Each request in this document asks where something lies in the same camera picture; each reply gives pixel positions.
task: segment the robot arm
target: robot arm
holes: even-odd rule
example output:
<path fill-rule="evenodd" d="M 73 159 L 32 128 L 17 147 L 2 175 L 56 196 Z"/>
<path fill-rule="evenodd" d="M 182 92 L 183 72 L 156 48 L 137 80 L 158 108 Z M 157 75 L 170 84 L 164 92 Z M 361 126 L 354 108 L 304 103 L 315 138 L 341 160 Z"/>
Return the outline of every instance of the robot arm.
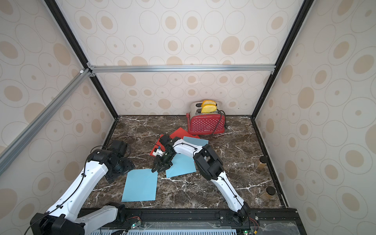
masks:
<path fill-rule="evenodd" d="M 231 185 L 224 171 L 223 162 L 210 145 L 197 146 L 179 137 L 171 139 L 166 135 L 160 138 L 160 143 L 165 147 L 166 151 L 163 152 L 160 149 L 154 149 L 153 155 L 155 159 L 152 172 L 156 170 L 161 172 L 169 169 L 172 166 L 171 160 L 177 153 L 193 156 L 200 174 L 217 186 L 230 210 L 236 212 L 233 215 L 234 221 L 238 224 L 243 224 L 248 220 L 250 212 L 248 204 Z"/>
<path fill-rule="evenodd" d="M 84 217 L 77 217 L 86 198 L 103 176 L 112 183 L 135 168 L 130 160 L 124 158 L 125 151 L 126 144 L 114 140 L 107 150 L 97 149 L 91 153 L 85 167 L 61 198 L 45 214 L 37 213 L 31 219 L 33 234 L 88 235 L 110 222 L 122 224 L 125 206 L 119 203 L 110 203 Z"/>

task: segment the light blue paper sheet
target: light blue paper sheet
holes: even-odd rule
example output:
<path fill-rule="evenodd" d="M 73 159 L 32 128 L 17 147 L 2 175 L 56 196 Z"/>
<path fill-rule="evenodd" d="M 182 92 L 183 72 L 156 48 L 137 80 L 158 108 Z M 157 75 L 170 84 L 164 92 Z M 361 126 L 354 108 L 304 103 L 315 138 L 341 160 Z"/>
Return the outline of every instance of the light blue paper sheet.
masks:
<path fill-rule="evenodd" d="M 166 177 L 181 176 L 182 174 L 189 174 L 196 171 L 194 160 L 192 156 L 177 153 L 172 159 L 172 166 L 166 170 Z"/>
<path fill-rule="evenodd" d="M 194 145 L 200 145 L 204 146 L 205 144 L 209 143 L 207 139 L 197 139 L 193 137 L 184 136 L 184 141 L 187 141 L 188 143 L 194 144 Z"/>
<path fill-rule="evenodd" d="M 151 169 L 131 170 L 127 174 L 122 202 L 155 201 L 158 172 Z"/>
<path fill-rule="evenodd" d="M 184 136 L 184 141 L 194 144 L 204 146 L 209 141 L 206 139 L 197 139 L 188 136 Z M 181 176 L 183 174 L 189 174 L 196 172 L 196 167 L 194 164 L 193 156 L 186 156 L 177 153 L 172 159 L 172 166 L 170 169 L 166 170 L 166 177 L 171 178 L 174 176 Z"/>

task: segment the metal rail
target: metal rail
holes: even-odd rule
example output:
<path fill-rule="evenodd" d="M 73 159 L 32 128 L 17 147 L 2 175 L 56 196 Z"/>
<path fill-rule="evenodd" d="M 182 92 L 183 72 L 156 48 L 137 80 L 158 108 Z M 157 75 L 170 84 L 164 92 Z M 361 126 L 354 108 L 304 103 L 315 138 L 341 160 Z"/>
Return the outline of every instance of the metal rail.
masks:
<path fill-rule="evenodd" d="M 47 124 L 52 116 L 59 110 L 65 101 L 73 94 L 78 86 L 88 77 L 90 70 L 87 68 L 77 75 L 57 97 L 28 125 L 26 129 L 3 151 L 0 156 L 0 175 L 10 166 L 16 157 L 24 150 L 30 141 Z"/>
<path fill-rule="evenodd" d="M 274 64 L 237 65 L 148 65 L 148 66 L 91 66 L 94 73 L 130 72 L 198 72 L 198 71 L 274 71 Z"/>

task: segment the metal grille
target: metal grille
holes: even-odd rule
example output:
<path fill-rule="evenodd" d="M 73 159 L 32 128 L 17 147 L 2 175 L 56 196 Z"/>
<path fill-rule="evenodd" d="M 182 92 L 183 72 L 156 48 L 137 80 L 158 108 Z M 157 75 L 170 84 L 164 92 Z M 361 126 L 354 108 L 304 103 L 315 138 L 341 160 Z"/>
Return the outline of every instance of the metal grille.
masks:
<path fill-rule="evenodd" d="M 236 229 L 132 229 L 127 235 L 236 235 Z"/>
<path fill-rule="evenodd" d="M 102 230 L 95 230 L 94 232 L 92 232 L 90 235 L 111 235 L 113 232 L 116 232 L 117 229 L 102 229 Z"/>

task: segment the marble countertop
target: marble countertop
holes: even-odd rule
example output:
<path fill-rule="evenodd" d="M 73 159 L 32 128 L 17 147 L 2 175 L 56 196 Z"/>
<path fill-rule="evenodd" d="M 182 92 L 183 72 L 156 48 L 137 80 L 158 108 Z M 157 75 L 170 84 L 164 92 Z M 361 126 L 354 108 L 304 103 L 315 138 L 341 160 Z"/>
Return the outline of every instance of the marble countertop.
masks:
<path fill-rule="evenodd" d="M 160 133 L 172 133 L 179 127 L 187 130 L 185 116 L 121 116 L 112 138 L 126 134 L 132 136 L 125 141 L 132 146 L 130 159 L 136 169 L 152 168 L 153 157 L 149 155 Z M 223 134 L 208 139 L 209 144 L 223 161 L 226 174 L 238 194 L 251 208 L 280 208 L 275 195 L 268 202 L 258 198 L 267 186 L 274 186 L 268 168 L 257 173 L 253 164 L 262 156 L 251 120 L 247 117 L 228 116 L 229 128 Z M 126 175 L 108 184 L 103 177 L 91 192 L 83 208 L 98 208 L 108 202 L 121 202 Z M 227 203 L 216 186 L 204 179 L 198 171 L 166 178 L 158 174 L 155 201 L 124 202 L 128 208 L 228 208 Z"/>

